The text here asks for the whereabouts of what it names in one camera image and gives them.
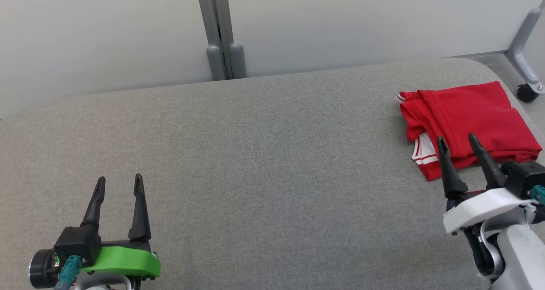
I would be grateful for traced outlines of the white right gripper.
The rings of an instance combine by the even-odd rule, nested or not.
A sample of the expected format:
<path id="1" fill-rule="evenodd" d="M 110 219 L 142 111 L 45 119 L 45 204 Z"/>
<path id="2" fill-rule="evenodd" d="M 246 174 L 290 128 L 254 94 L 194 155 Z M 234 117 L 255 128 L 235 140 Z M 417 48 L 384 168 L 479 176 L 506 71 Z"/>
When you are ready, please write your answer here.
<path id="1" fill-rule="evenodd" d="M 514 224 L 526 223 L 525 209 L 534 199 L 521 199 L 505 187 L 507 177 L 479 142 L 475 134 L 469 133 L 469 143 L 477 157 L 487 185 L 484 193 L 471 197 L 456 205 L 443 215 L 442 224 L 446 234 L 482 223 L 486 231 L 502 230 Z M 438 158 L 442 172 L 442 186 L 447 199 L 458 199 L 468 191 L 451 160 L 451 152 L 443 137 L 437 138 Z"/>

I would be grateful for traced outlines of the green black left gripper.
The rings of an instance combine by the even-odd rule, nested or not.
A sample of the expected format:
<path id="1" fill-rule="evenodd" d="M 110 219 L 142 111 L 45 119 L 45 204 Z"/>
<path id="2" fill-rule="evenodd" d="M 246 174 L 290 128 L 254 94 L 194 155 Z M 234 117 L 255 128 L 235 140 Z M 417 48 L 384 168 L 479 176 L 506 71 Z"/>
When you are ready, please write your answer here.
<path id="1" fill-rule="evenodd" d="M 106 179 L 100 177 L 80 223 L 81 227 L 92 225 L 98 230 L 105 187 Z M 129 240 L 102 243 L 102 249 L 94 265 L 83 266 L 82 272 L 120 274 L 141 279 L 155 279 L 161 276 L 161 261 L 152 251 L 149 242 L 151 239 L 149 213 L 143 178 L 139 173 L 135 175 L 134 196 L 134 216 L 128 232 Z"/>

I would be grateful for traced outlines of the red basketball jersey white trim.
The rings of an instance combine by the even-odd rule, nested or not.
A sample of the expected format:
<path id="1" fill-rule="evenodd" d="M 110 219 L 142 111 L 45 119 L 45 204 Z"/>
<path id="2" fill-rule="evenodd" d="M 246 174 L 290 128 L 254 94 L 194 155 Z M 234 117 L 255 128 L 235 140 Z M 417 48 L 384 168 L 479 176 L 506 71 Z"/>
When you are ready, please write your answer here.
<path id="1" fill-rule="evenodd" d="M 477 163 L 468 136 L 474 134 L 496 162 L 528 162 L 542 147 L 512 106 L 500 82 L 397 94 L 407 122 L 407 140 L 415 143 L 412 160 L 428 181 L 441 178 L 437 138 L 442 137 L 456 169 Z"/>

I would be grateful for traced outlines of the black caster wheel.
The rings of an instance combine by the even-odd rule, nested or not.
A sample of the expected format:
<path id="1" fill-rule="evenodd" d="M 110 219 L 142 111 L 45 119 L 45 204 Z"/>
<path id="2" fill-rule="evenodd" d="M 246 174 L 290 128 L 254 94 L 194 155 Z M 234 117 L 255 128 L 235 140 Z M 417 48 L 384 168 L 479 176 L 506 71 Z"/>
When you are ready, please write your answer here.
<path id="1" fill-rule="evenodd" d="M 539 97 L 539 94 L 535 93 L 528 83 L 520 84 L 516 89 L 516 97 L 518 100 L 524 103 L 532 103 Z"/>

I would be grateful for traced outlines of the grey partition support leg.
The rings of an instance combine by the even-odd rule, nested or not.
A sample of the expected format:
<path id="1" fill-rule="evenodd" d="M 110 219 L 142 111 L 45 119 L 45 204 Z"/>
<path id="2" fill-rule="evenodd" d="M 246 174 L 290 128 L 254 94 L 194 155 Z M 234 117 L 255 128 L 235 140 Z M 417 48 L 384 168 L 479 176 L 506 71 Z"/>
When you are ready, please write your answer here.
<path id="1" fill-rule="evenodd" d="M 545 0 L 529 11 L 505 53 L 506 59 L 537 95 L 545 95 L 545 85 L 526 59 L 525 46 L 544 9 Z"/>

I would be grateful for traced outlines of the grey double partition post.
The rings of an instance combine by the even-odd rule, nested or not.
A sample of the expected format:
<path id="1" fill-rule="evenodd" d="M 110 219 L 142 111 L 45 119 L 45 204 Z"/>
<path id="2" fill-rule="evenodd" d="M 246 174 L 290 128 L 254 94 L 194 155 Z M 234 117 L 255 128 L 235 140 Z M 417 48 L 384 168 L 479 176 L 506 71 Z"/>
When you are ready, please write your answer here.
<path id="1" fill-rule="evenodd" d="M 244 48 L 234 41 L 229 0 L 198 0 L 206 30 L 212 80 L 247 78 Z"/>

